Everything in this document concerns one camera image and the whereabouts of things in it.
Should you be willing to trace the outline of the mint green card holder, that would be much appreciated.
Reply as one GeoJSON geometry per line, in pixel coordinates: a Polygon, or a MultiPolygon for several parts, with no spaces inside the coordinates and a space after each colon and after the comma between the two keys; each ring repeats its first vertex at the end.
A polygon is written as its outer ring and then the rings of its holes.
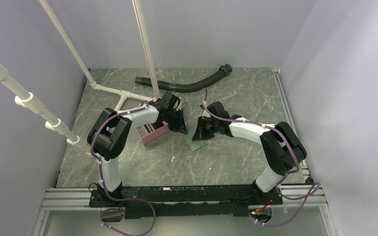
{"type": "Polygon", "coordinates": [[[206,143],[204,141],[192,140],[192,137],[194,136],[194,134],[195,134],[195,129],[192,128],[188,130],[188,134],[184,135],[184,140],[192,152],[206,147],[206,143]]]}

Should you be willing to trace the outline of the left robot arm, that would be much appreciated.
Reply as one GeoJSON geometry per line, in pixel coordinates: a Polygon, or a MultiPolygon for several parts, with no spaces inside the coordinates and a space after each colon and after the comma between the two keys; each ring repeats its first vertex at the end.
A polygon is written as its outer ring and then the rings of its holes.
{"type": "Polygon", "coordinates": [[[122,180],[119,156],[123,152],[130,131],[155,122],[165,122],[173,132],[187,134],[181,100],[165,92],[156,101],[144,101],[140,106],[124,111],[105,108],[88,134],[91,155],[97,159],[99,181],[104,190],[102,200],[114,207],[122,199],[122,180]]]}

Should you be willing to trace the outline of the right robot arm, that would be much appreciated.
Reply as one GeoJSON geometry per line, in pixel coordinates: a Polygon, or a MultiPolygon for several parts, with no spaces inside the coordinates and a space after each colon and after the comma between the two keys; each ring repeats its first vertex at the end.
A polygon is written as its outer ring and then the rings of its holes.
{"type": "Polygon", "coordinates": [[[262,146],[267,166],[252,183],[252,199],[263,204],[270,199],[271,191],[284,177],[292,173],[307,152],[292,127],[287,122],[263,124],[245,119],[240,115],[230,116],[221,102],[204,106],[207,116],[200,116],[193,141],[209,140],[220,133],[233,138],[243,138],[262,146]]]}

